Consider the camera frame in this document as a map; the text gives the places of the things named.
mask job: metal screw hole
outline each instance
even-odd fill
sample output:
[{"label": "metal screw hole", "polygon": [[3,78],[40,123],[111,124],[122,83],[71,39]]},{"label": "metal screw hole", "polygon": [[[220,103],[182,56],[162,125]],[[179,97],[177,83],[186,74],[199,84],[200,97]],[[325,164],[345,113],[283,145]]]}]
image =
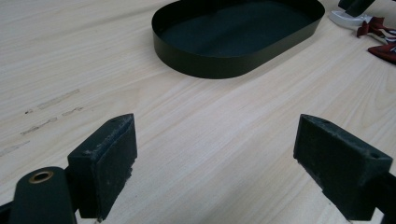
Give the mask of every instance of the metal screw hole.
[{"label": "metal screw hole", "polygon": [[31,184],[39,184],[49,180],[52,176],[53,176],[52,171],[42,171],[30,177],[29,182]]}]

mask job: red object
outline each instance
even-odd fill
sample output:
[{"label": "red object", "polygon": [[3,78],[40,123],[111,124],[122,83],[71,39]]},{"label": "red object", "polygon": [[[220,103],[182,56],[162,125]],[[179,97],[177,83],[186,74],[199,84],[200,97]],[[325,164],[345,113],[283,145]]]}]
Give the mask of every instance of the red object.
[{"label": "red object", "polygon": [[382,33],[380,30],[384,30],[390,35],[396,35],[395,29],[384,26],[384,19],[385,18],[372,17],[368,23],[364,21],[361,27],[358,29],[357,36],[360,37],[361,35],[373,33],[380,37],[385,37],[384,33]]},{"label": "red object", "polygon": [[368,49],[370,53],[387,62],[396,64],[396,44],[383,45]]},{"label": "red object", "polygon": [[396,30],[385,27],[383,23],[384,18],[372,17],[368,23],[366,21],[363,22],[362,26],[358,29],[357,36],[360,37],[361,35],[372,33],[384,38],[388,42],[387,45],[372,47],[368,50],[376,57],[396,64],[396,36],[385,36],[383,33],[384,31],[389,35],[396,35]]}]

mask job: wood grain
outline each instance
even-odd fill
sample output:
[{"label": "wood grain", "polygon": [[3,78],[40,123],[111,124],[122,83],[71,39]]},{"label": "wood grain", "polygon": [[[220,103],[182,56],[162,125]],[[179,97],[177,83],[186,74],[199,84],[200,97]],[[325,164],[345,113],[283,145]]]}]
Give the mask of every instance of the wood grain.
[{"label": "wood grain", "polygon": [[[337,1],[322,0],[302,44],[241,77],[188,77],[152,46],[151,17],[170,2],[0,2],[0,204],[134,113],[138,158],[104,223],[348,223],[292,149],[305,113],[396,157],[396,67],[367,52],[380,43],[332,23]],[[395,11],[376,1],[367,13],[396,27]]]}]

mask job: oval tray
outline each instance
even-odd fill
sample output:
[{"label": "oval tray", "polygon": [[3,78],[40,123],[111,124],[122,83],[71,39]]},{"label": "oval tray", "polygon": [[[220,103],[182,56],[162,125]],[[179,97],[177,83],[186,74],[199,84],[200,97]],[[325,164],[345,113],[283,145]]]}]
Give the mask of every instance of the oval tray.
[{"label": "oval tray", "polygon": [[324,15],[317,0],[182,0],[160,8],[154,48],[193,77],[241,76],[311,36]]}]

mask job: wooden table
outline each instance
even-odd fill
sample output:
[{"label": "wooden table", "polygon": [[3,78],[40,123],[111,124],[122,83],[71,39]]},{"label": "wooden table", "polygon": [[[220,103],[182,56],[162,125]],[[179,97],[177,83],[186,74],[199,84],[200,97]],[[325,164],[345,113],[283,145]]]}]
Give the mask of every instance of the wooden table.
[{"label": "wooden table", "polygon": [[[300,45],[241,77],[188,77],[152,45],[151,17],[171,2],[0,2],[0,204],[134,113],[138,158],[104,223],[348,223],[292,151],[304,113],[396,157],[396,67],[367,52],[380,43],[332,23],[338,1],[322,0]],[[367,10],[390,27],[395,12],[387,0]]]}]

